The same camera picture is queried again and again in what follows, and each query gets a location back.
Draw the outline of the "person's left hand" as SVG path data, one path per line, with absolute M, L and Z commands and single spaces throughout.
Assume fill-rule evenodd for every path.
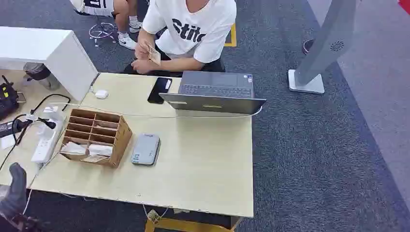
M 160 70 L 161 67 L 157 65 L 155 62 L 147 59 L 136 59 L 131 63 L 131 67 L 135 70 L 138 74 L 147 74 L 151 71 Z

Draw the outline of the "person's right hand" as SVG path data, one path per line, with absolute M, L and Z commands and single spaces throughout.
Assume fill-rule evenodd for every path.
M 139 39 L 135 47 L 135 57 L 137 59 L 148 60 L 151 46 L 150 41 Z

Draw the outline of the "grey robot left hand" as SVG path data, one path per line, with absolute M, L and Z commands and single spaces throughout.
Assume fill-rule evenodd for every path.
M 0 214 L 6 219 L 12 219 L 22 214 L 26 203 L 27 174 L 26 171 L 17 163 L 9 167 L 12 182 L 6 195 L 0 199 Z

